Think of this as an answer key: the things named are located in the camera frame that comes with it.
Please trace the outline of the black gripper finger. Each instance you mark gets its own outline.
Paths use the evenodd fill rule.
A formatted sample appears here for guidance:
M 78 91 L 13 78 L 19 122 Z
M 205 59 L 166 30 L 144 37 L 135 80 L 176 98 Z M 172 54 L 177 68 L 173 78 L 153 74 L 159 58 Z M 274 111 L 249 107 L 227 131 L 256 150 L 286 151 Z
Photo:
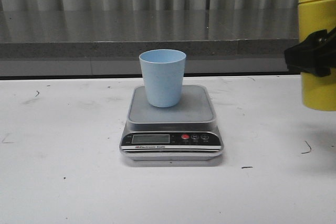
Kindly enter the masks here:
M 326 77 L 335 68 L 335 29 L 311 33 L 301 43 L 284 51 L 289 70 Z

